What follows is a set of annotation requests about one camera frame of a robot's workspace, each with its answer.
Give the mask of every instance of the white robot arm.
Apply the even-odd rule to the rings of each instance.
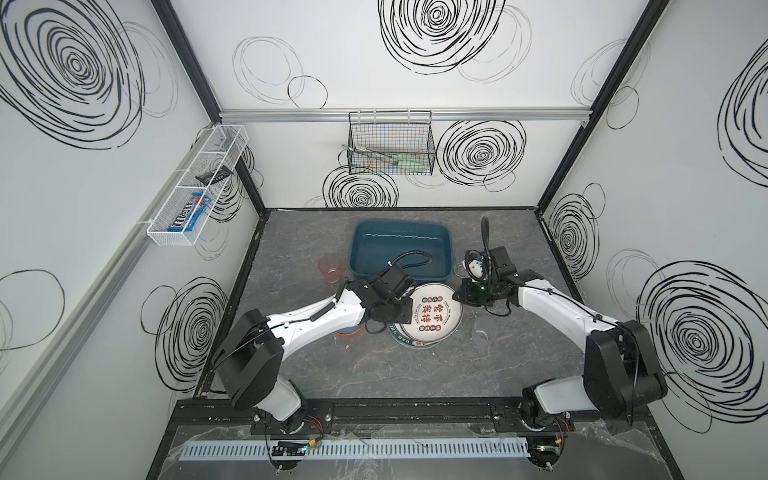
[[[470,306],[490,306],[495,300],[514,303],[540,316],[584,352],[584,375],[523,390],[520,410],[527,427],[544,428],[548,418],[560,412],[626,415],[667,394],[653,344],[641,324],[602,316],[536,272],[518,272],[504,247],[488,248],[488,224],[483,220],[485,251],[467,252],[470,278],[463,279],[454,300]],[[410,323],[414,287],[407,273],[391,264],[376,278],[345,282],[335,296],[301,309],[266,317],[259,310],[247,312],[213,357],[233,406],[256,406],[292,432],[305,416],[306,401],[279,375],[282,359],[320,337],[358,325],[364,317]]]

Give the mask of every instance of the wire basket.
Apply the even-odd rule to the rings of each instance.
[[[237,175],[235,165],[247,142],[248,135],[243,125],[217,125],[213,128],[147,228],[147,235],[156,244],[180,247],[197,242],[221,192],[233,181],[232,176]],[[229,176],[214,180],[218,174],[226,172],[225,168]],[[194,211],[198,209],[201,212],[195,215]]]
[[[436,158],[431,111],[349,113],[350,174],[432,175]]]

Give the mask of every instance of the gray marble tabletop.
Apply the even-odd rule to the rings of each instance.
[[[323,281],[317,261],[334,253],[346,262],[360,221],[441,223],[452,236],[456,266],[465,250],[481,247],[483,215],[490,220],[491,248],[507,247],[520,270],[533,269],[568,292],[531,210],[277,211],[266,224],[236,318],[254,308],[264,315],[286,312],[334,294],[336,286]],[[460,283],[456,274],[447,282],[454,289]],[[399,345],[388,332],[325,336],[285,359],[280,372],[307,398],[516,396],[537,382],[581,373],[584,357],[576,345],[521,308],[496,319],[500,333],[490,347],[475,346],[472,322],[484,315],[465,307],[458,329],[424,350]],[[222,389],[218,378],[212,387]]]

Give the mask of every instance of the white wire basket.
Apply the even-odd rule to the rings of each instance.
[[[235,165],[248,142],[245,128],[243,125],[217,125],[213,130],[147,228],[147,235],[157,245],[193,246],[205,228],[210,212],[219,201],[222,190],[233,180],[232,176],[237,175]],[[224,171],[222,166],[232,173],[214,183],[214,178]],[[198,179],[210,173],[213,176],[207,184]],[[202,212],[198,215],[185,214],[199,209],[197,202],[200,199],[204,199]]]

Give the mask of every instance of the blue plastic basin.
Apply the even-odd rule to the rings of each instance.
[[[366,220],[355,229],[349,255],[349,270],[357,279],[380,274],[387,262],[410,250],[422,250],[432,255],[427,265],[406,269],[417,285],[444,283],[453,271],[451,234],[438,223]],[[424,260],[423,255],[409,255],[398,262],[405,266]]]

